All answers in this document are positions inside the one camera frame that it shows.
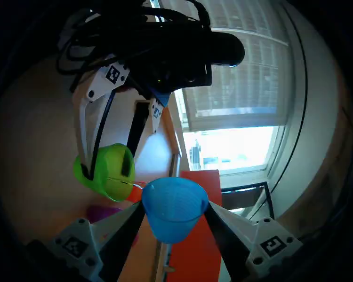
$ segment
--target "red board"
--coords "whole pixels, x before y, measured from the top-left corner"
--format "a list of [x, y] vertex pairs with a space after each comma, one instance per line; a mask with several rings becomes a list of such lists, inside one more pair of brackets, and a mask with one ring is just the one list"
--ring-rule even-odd
[[[210, 201], [222, 205], [218, 170], [182, 172], [181, 177], [202, 186]], [[171, 247], [169, 265], [175, 272], [168, 273], [168, 282], [217, 282], [220, 273], [221, 254], [216, 241], [202, 216], [183, 242]]]

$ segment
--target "purple object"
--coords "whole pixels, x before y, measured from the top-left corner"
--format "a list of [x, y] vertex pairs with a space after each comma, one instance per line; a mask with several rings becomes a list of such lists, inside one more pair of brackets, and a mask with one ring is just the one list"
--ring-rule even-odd
[[120, 212], [122, 209], [114, 207], [102, 207], [98, 205], [91, 205], [86, 210], [86, 216], [90, 223], [95, 223], [110, 215]]

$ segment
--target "blue cup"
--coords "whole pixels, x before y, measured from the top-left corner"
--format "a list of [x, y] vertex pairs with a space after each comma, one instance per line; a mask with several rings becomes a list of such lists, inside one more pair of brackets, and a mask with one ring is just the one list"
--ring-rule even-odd
[[154, 236], [163, 243], [179, 243], [207, 209], [205, 190], [195, 182], [165, 177], [143, 189], [141, 201]]

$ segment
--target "green plastic cup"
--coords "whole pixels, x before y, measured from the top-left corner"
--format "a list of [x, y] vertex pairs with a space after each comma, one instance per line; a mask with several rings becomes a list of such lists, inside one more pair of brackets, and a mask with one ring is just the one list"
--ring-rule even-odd
[[73, 163], [77, 180], [105, 197], [121, 202], [128, 198], [135, 181], [135, 162], [131, 151], [123, 144], [113, 144], [98, 150], [94, 179], [82, 173], [80, 157]]

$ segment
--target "window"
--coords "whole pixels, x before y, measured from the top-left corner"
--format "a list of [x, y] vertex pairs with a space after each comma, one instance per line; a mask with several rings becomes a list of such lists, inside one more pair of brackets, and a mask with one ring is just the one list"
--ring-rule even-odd
[[218, 169], [221, 175], [265, 170], [278, 149], [278, 126], [183, 133], [191, 170]]
[[[232, 176], [266, 177], [280, 147], [292, 98], [289, 39], [270, 1], [199, 2], [212, 30], [238, 37], [246, 53], [237, 67], [212, 66], [212, 86], [175, 91], [187, 158], [191, 170], [218, 169], [225, 185], [244, 185]], [[198, 17], [187, 1], [159, 3]]]

